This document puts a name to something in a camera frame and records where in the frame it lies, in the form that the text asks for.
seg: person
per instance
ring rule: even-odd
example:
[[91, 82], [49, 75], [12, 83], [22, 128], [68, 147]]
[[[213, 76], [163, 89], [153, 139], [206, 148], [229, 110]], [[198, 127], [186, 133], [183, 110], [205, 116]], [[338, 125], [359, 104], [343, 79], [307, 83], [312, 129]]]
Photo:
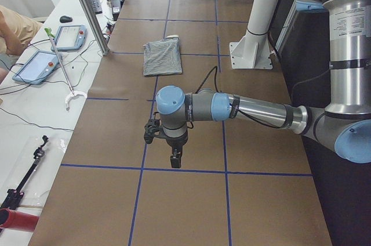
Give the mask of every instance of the person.
[[[0, 5], [0, 53], [20, 56], [42, 24]], [[0, 63], [0, 83], [9, 70]]]

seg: green clip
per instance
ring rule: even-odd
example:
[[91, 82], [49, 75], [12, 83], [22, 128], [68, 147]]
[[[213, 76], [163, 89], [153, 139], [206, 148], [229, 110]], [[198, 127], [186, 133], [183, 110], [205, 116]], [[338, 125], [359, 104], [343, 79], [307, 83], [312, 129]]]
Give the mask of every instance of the green clip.
[[46, 28], [44, 28], [44, 29], [45, 29], [46, 34], [47, 34], [48, 36], [51, 36], [51, 37], [55, 38], [55, 36], [52, 34], [52, 29], [51, 29], [50, 27], [46, 27]]

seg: blue joint cap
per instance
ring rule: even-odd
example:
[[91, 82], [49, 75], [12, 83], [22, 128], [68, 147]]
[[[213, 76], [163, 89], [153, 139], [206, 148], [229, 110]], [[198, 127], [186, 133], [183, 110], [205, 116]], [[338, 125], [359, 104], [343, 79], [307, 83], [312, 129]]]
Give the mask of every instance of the blue joint cap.
[[183, 90], [174, 85], [168, 85], [159, 90], [156, 95], [157, 110], [160, 114], [175, 113], [184, 103]]
[[371, 120], [356, 122], [343, 130], [335, 141], [335, 152], [354, 163], [371, 162]]
[[227, 120], [230, 117], [230, 99], [226, 93], [214, 93], [211, 101], [211, 115], [214, 121]]
[[296, 11], [308, 13], [327, 12], [320, 2], [296, 1]]

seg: beige shirt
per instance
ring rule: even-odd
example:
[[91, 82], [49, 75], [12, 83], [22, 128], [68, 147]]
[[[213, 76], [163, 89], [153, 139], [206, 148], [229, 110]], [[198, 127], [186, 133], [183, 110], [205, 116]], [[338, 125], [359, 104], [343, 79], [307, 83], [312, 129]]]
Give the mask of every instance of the beige shirt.
[[[6, 24], [18, 36], [22, 44], [27, 45], [30, 43], [42, 26], [41, 23], [18, 14], [2, 5], [0, 5], [0, 11], [5, 17]], [[6, 44], [2, 37], [0, 37], [0, 53], [6, 53]]]

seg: white stand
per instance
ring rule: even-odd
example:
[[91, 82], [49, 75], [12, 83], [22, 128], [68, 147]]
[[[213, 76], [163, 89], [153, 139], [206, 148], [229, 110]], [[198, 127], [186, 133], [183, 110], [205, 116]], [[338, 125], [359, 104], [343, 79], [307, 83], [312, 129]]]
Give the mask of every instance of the white stand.
[[278, 0], [254, 0], [248, 29], [239, 42], [230, 43], [233, 69], [272, 69], [267, 33]]

